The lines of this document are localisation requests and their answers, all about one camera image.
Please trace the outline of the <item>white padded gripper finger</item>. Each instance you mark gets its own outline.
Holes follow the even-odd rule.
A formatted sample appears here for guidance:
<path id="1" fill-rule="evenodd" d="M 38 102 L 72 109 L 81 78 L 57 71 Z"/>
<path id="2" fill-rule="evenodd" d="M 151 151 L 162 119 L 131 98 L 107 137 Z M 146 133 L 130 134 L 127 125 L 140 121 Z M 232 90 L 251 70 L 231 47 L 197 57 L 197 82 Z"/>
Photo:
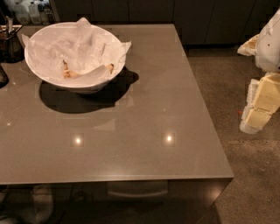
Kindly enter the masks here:
<path id="1" fill-rule="evenodd" d="M 253 108 L 253 101 L 256 95 L 256 90 L 259 86 L 259 81 L 252 79 L 248 85 L 248 93 L 247 93 L 247 105 L 244 107 L 244 110 L 241 115 L 241 123 L 240 123 L 240 130 L 247 134 L 256 134 L 258 129 L 249 126 L 246 123 L 246 119 L 249 115 L 249 111 Z"/>

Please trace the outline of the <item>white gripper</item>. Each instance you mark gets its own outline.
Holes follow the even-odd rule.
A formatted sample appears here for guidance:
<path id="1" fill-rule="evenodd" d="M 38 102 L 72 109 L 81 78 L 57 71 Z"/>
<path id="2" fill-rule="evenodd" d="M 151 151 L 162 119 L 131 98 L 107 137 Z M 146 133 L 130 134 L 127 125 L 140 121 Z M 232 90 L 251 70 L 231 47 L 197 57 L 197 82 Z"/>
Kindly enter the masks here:
<path id="1" fill-rule="evenodd" d="M 237 52 L 254 56 L 255 64 L 266 73 L 260 80 L 246 123 L 261 130 L 280 108 L 280 9 L 259 34 L 242 44 Z"/>

